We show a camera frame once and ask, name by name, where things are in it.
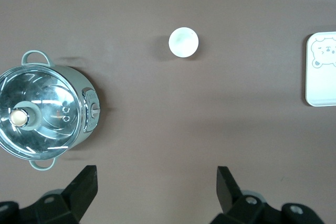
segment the stainless steel pot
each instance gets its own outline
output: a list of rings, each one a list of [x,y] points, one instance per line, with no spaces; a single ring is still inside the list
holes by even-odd
[[[33,53],[47,63],[28,63]],[[26,52],[21,66],[0,76],[0,145],[37,170],[52,168],[62,153],[84,141],[99,114],[90,81],[73,68],[55,65],[44,52]],[[49,167],[36,164],[52,158]]]

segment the bear illustration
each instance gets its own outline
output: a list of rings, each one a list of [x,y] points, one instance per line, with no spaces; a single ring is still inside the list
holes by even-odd
[[[315,68],[320,68],[323,64],[333,64],[336,67],[336,37],[314,41],[311,51],[314,55],[312,64]]]

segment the white tray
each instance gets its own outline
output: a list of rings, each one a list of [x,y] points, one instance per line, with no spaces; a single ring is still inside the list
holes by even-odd
[[[336,105],[336,31],[314,34],[307,41],[306,101]]]

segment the glass lid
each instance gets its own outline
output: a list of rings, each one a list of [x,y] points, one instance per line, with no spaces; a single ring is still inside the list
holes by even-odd
[[[38,65],[0,77],[0,145],[15,156],[42,160],[60,155],[80,130],[80,103],[59,73]]]

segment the small cup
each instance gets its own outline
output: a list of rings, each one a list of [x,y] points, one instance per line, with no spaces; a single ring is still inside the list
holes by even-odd
[[[198,36],[194,30],[188,27],[180,27],[170,35],[169,48],[178,57],[189,57],[198,48]]]

